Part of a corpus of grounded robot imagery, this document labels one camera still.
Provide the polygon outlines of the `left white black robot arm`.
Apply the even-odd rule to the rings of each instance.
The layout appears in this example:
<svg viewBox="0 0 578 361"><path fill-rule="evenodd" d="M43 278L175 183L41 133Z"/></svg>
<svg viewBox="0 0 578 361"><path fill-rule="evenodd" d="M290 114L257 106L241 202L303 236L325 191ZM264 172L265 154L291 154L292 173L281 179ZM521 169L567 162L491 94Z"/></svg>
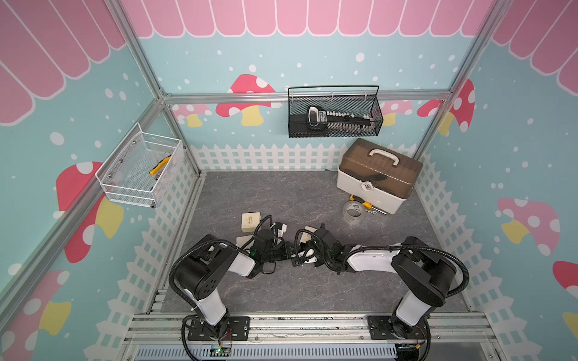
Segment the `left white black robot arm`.
<svg viewBox="0 0 578 361"><path fill-rule="evenodd" d="M286 224L267 215L240 246L207 234L182 254L171 267L169 285L194 313L185 326L199 324L202 334L212 339L231 333L230 312L221 300L218 285L227 273L248 279L274 273L277 263L288 260L292 253L283 239L286 231Z"/></svg>

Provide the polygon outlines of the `cream tan-drawer jewelry box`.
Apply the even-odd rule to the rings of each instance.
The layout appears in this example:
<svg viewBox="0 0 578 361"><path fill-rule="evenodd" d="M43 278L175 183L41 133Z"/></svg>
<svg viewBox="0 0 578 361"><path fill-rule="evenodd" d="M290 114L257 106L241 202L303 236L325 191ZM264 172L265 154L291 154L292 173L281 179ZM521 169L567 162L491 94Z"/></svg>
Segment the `cream tan-drawer jewelry box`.
<svg viewBox="0 0 578 361"><path fill-rule="evenodd" d="M236 245L242 249L250 248L253 245L253 242L254 242L253 235L240 236L236 238Z"/></svg>

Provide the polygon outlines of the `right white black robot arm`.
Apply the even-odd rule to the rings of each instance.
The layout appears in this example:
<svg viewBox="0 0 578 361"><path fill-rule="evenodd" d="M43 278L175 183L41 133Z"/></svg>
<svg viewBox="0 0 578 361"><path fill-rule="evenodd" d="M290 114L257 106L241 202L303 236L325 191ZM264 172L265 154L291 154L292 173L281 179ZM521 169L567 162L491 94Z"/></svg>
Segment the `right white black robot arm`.
<svg viewBox="0 0 578 361"><path fill-rule="evenodd" d="M387 321L389 332L408 339L416 329L426 330L427 316L446 303L446 299L467 288L470 274L455 255L432 248L409 236L396 245L343 245L325 227L316 231L298 230L294 238L295 266L315 259L315 266L326 266L338 275L344 272L387 272L396 274L408 293L394 308Z"/></svg>

